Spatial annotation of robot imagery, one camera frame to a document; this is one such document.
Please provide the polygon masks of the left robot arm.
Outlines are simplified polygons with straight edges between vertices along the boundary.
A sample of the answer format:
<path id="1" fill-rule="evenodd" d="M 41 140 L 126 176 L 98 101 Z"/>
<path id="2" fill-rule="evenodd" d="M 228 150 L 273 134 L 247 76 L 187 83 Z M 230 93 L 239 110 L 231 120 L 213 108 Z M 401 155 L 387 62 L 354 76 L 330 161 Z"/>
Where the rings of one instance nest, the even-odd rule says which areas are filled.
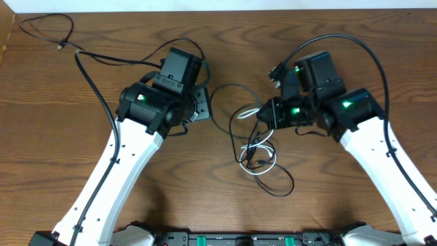
<path id="1" fill-rule="evenodd" d="M 30 245 L 153 245 L 140 225 L 116 232 L 115 224 L 139 174 L 176 126 L 207 120 L 208 82 L 197 83 L 205 57 L 170 48 L 158 69 L 123 89 L 112 114 L 96 91 L 112 128 L 106 147 L 80 195 L 51 231 L 37 231 Z"/>

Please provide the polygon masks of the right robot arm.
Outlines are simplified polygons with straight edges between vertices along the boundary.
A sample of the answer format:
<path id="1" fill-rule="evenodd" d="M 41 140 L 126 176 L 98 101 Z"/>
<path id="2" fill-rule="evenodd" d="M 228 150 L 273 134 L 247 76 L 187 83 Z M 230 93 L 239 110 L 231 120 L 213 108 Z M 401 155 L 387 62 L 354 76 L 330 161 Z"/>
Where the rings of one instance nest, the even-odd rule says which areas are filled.
<path id="1" fill-rule="evenodd" d="M 400 232 L 355 223 L 336 235 L 340 245 L 435 245 L 436 192 L 398 142 L 385 110 L 364 88 L 347 91 L 326 51 L 269 77 L 281 90 L 257 113 L 270 130 L 318 127 L 340 143 L 365 170 L 392 212 Z"/>

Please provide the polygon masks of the cardboard box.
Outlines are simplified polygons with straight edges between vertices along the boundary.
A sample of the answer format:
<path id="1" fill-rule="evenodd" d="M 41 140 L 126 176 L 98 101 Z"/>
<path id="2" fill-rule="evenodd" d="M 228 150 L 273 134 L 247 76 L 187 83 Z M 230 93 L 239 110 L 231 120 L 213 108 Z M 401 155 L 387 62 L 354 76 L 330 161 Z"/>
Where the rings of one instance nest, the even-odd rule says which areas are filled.
<path id="1" fill-rule="evenodd" d="M 3 61 L 5 50 L 14 26 L 16 14 L 1 0 L 0 5 L 0 61 Z"/>

